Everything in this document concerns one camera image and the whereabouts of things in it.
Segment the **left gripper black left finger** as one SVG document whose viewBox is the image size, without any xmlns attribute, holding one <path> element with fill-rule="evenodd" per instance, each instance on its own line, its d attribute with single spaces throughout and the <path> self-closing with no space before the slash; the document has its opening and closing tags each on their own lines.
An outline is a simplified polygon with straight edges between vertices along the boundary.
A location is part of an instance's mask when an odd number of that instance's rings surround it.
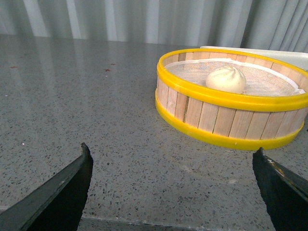
<svg viewBox="0 0 308 231">
<path fill-rule="evenodd" d="M 2 231 L 76 231 L 88 198 L 93 158 L 82 155 L 0 215 Z"/>
</svg>

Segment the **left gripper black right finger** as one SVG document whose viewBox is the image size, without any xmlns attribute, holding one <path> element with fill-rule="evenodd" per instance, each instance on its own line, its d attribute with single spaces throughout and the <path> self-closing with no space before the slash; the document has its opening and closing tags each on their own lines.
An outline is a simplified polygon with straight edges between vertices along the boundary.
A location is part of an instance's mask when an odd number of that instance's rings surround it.
<svg viewBox="0 0 308 231">
<path fill-rule="evenodd" d="M 308 229 L 308 181 L 264 155 L 253 153 L 253 171 L 267 213 L 277 231 Z"/>
</svg>

